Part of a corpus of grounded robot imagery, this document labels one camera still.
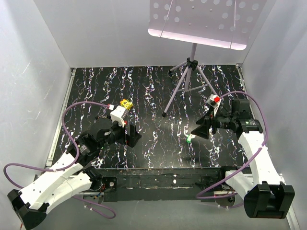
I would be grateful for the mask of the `green key tag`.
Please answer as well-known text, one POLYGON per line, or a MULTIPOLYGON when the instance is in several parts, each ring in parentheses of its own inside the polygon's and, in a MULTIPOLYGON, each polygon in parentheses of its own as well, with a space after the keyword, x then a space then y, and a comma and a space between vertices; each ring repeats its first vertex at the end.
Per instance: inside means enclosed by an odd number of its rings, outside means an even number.
POLYGON ((192 140, 192 138, 193 138, 192 135, 188 135, 188 137, 187 137, 187 139, 186 139, 186 142, 187 142, 187 143, 190 143, 191 140, 192 140))

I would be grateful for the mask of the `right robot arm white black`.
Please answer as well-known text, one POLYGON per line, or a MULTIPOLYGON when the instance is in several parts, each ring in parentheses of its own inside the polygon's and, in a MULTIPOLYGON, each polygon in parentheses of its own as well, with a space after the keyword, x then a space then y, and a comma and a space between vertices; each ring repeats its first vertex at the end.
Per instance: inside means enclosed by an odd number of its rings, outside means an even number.
POLYGON ((217 95, 212 94, 207 103, 209 110, 197 121, 198 127, 192 135, 208 139, 217 129, 233 131, 248 158, 253 178, 249 180, 242 169, 223 168, 222 175, 217 178, 218 187, 225 191, 233 188, 243 199, 249 218, 286 218, 295 191, 291 185, 285 185, 277 173, 265 146, 266 132, 259 120, 253 118, 249 100, 233 99, 229 115, 217 111, 221 103, 217 95))

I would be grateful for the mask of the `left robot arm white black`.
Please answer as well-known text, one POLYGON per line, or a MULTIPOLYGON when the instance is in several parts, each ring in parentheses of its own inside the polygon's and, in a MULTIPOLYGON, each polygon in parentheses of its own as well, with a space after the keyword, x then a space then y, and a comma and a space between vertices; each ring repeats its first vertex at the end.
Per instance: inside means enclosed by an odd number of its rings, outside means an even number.
POLYGON ((7 197, 16 215, 27 230, 43 222, 56 206, 79 192, 104 190, 108 181, 88 164, 105 146, 113 143, 133 148, 141 138, 134 125, 126 133, 124 126, 108 118, 99 118, 90 130, 76 139, 58 161, 30 185, 11 190, 7 197))

